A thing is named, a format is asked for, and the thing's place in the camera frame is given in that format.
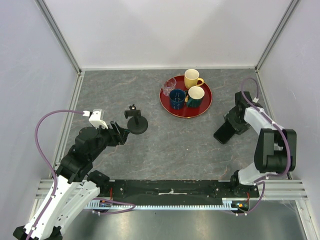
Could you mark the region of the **black phone stand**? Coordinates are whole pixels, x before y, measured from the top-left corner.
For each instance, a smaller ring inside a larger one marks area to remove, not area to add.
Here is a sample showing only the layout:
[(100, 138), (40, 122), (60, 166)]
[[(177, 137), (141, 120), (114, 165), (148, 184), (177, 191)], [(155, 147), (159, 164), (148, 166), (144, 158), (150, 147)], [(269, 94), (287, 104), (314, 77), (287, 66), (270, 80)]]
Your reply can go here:
[(135, 104), (129, 106), (129, 110), (124, 111), (124, 116), (128, 119), (127, 128), (134, 135), (143, 134), (148, 129), (148, 121), (142, 116), (141, 111)]

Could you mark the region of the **black smartphone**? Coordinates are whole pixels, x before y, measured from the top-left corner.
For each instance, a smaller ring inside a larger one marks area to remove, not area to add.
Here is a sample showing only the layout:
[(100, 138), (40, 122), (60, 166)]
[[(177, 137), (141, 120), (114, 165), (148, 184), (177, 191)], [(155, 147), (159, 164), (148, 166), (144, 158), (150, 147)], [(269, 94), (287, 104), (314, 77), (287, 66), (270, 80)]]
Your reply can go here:
[(228, 122), (225, 121), (222, 126), (213, 134), (213, 137), (221, 144), (226, 144), (234, 135), (236, 130)]

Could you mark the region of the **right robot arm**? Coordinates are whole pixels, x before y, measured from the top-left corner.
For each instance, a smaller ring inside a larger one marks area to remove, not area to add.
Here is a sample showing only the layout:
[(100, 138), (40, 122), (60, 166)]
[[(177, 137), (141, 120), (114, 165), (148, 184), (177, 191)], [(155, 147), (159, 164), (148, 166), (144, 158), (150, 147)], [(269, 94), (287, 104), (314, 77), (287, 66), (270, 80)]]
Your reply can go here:
[(234, 135), (249, 128), (258, 135), (253, 162), (237, 170), (230, 178), (229, 191), (242, 196), (252, 186), (271, 176), (285, 176), (296, 168), (297, 133), (275, 123), (248, 91), (235, 93), (235, 106), (224, 115), (224, 123), (215, 138), (226, 144)]

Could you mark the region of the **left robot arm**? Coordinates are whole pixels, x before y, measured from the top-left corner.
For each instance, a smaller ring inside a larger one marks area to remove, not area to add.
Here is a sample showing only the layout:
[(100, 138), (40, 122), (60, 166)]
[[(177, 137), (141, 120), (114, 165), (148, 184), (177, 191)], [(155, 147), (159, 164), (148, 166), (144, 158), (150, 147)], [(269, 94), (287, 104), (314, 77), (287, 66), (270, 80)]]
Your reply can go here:
[(82, 128), (55, 171), (40, 208), (26, 225), (14, 230), (13, 236), (18, 240), (61, 240), (88, 203), (109, 193), (109, 177), (91, 171), (93, 162), (106, 147), (123, 145), (129, 133), (114, 121), (107, 127)]

